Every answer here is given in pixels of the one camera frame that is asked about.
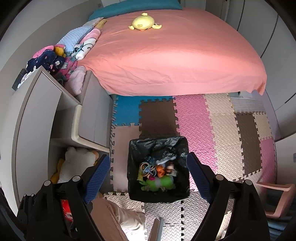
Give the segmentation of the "black wall socket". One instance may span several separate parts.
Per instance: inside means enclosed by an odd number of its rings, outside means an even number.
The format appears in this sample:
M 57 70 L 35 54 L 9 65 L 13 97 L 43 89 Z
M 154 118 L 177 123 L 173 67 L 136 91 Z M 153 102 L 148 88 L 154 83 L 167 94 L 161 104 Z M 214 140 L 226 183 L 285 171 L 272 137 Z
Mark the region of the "black wall socket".
M 16 90 L 18 89 L 20 83 L 22 82 L 22 79 L 24 78 L 24 76 L 25 76 L 26 74 L 27 74 L 26 69 L 22 69 L 22 70 L 20 71 L 20 73 L 18 74 L 17 78 L 15 79 L 15 81 L 14 81 L 14 83 L 13 83 L 13 85 L 12 85 L 12 89 L 13 89 L 13 90 L 16 91 Z

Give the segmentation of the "light blue dotted blanket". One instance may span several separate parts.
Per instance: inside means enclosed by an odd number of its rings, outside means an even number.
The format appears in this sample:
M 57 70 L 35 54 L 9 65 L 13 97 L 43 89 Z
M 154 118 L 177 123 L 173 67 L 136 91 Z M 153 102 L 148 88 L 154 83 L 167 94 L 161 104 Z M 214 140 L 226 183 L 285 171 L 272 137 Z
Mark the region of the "light blue dotted blanket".
M 73 52 L 78 44 L 91 30 L 92 26 L 81 26 L 70 30 L 57 44 L 65 46 L 65 52 Z

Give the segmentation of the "open grey desk drawer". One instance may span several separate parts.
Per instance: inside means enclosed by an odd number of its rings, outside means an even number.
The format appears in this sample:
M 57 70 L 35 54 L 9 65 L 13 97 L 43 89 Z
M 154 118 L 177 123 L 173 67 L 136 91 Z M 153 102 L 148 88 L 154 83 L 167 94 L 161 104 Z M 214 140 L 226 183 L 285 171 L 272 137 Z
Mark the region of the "open grey desk drawer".
M 75 108 L 71 139 L 78 146 L 103 152 L 109 151 L 113 99 L 100 85 L 98 79 L 87 71 L 80 102 Z

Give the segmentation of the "pastel ring rattle toy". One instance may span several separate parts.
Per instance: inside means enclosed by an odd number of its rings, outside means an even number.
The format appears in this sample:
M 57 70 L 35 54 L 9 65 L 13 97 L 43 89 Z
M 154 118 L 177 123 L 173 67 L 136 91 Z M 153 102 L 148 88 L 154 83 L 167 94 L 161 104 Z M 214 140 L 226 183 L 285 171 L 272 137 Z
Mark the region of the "pastel ring rattle toy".
M 144 177 L 149 177 L 149 176 L 155 177 L 157 175 L 156 166 L 149 164 L 148 162 L 141 163 L 140 170 Z

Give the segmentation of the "pink white cartoon pillow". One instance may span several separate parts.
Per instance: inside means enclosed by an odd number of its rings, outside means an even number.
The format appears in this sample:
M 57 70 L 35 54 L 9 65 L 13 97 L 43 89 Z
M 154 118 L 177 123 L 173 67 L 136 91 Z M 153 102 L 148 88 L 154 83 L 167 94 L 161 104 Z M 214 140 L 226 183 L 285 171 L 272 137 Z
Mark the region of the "pink white cartoon pillow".
M 77 45 L 75 45 L 72 56 L 77 61 L 82 60 L 94 47 L 100 35 L 101 31 L 99 29 L 92 29 Z

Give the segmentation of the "yellow plush duck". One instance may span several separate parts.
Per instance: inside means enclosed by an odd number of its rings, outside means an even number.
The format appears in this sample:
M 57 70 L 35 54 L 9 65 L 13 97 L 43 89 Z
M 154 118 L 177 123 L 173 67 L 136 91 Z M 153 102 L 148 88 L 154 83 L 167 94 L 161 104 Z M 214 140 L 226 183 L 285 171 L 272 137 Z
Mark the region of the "yellow plush duck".
M 140 16 L 136 17 L 132 24 L 128 26 L 130 30 L 140 30 L 145 31 L 150 28 L 152 29 L 160 29 L 162 25 L 157 24 L 151 16 L 149 16 L 147 13 L 142 13 Z

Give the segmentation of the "foam puzzle floor mat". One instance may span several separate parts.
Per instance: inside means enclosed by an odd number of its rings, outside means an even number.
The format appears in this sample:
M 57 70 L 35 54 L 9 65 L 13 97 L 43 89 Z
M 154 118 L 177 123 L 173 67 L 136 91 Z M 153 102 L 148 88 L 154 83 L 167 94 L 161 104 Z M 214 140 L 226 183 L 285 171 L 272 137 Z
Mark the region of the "foam puzzle floor mat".
M 168 97 L 115 97 L 111 126 L 110 183 L 107 198 L 146 216 L 147 231 L 162 217 L 162 240 L 190 240 L 208 203 L 190 179 L 188 198 L 173 203 L 133 201 L 128 194 L 127 159 L 131 140 L 183 136 L 201 163 L 228 180 L 273 183 L 274 139 L 261 101 L 227 94 Z

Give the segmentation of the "pink bed sheet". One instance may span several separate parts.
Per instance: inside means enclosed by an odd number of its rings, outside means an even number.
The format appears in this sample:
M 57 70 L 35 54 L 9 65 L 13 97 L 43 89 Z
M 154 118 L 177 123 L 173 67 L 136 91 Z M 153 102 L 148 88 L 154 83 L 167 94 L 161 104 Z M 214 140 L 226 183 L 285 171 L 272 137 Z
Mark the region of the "pink bed sheet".
M 78 63 L 108 92 L 167 96 L 256 90 L 267 75 L 255 49 L 234 28 L 201 9 L 148 11 L 160 29 L 130 30 L 140 12 L 113 16 Z

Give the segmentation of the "pink plastic stool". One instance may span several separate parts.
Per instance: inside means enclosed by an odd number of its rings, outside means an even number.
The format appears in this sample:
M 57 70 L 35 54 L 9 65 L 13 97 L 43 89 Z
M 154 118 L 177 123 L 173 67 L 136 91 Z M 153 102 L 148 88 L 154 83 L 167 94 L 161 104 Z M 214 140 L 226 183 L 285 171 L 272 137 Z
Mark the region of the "pink plastic stool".
M 265 191 L 263 207 L 266 217 L 278 219 L 286 216 L 295 197 L 295 185 L 257 182 L 256 186 Z

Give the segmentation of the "teal pillow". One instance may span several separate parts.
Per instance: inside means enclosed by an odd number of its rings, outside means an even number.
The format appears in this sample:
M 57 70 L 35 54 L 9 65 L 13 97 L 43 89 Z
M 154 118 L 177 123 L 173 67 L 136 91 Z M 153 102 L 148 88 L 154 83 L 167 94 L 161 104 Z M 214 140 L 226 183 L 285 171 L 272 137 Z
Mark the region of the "teal pillow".
M 177 0 L 146 0 L 146 1 L 122 1 L 110 4 L 95 10 L 88 20 L 96 18 L 110 18 L 113 16 L 133 13 L 136 11 L 147 11 L 155 9 L 183 9 Z

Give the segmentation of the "black bag trash bin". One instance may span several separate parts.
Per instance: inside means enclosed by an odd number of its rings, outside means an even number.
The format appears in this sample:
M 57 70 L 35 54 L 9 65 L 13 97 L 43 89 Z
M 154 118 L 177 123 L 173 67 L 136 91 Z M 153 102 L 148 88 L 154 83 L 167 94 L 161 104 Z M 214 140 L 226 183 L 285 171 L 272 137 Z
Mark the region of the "black bag trash bin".
M 185 137 L 134 139 L 129 143 L 129 197 L 149 203 L 171 203 L 189 197 L 190 182 Z

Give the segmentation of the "brown round toy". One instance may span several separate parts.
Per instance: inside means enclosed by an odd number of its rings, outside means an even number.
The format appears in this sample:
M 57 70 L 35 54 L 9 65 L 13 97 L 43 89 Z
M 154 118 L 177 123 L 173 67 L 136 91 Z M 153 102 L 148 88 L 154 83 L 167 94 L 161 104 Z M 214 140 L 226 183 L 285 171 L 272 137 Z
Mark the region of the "brown round toy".
M 159 178 L 162 178 L 166 174 L 165 167 L 163 165 L 156 166 L 157 175 Z

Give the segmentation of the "green plush toy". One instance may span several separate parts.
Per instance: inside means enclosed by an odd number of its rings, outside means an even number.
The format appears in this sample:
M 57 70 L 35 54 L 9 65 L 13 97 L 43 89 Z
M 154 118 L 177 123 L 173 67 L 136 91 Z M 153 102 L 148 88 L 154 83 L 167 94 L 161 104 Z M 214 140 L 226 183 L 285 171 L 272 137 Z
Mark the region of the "green plush toy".
M 172 176 L 155 177 L 154 180 L 147 179 L 140 181 L 141 190 L 156 192 L 159 189 L 162 191 L 175 189 L 174 179 Z

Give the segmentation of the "dark navy patterned garment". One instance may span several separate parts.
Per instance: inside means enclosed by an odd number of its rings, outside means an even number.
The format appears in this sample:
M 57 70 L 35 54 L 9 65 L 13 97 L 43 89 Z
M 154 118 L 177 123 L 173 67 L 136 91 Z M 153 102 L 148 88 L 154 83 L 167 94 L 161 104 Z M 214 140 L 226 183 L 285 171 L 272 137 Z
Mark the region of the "dark navy patterned garment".
M 37 70 L 39 67 L 43 67 L 51 75 L 56 74 L 63 66 L 66 58 L 57 55 L 52 50 L 44 51 L 39 57 L 32 58 L 27 62 L 27 73 Z

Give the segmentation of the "white plush toy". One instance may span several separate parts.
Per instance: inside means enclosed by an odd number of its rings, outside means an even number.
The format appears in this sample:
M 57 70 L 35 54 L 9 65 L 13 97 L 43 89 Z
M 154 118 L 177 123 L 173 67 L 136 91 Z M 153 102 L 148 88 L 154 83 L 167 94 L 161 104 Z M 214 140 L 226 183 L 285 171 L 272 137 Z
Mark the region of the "white plush toy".
M 98 158 L 99 153 L 95 150 L 69 147 L 59 171 L 58 183 L 68 182 L 73 176 L 81 176 L 88 167 L 95 164 Z

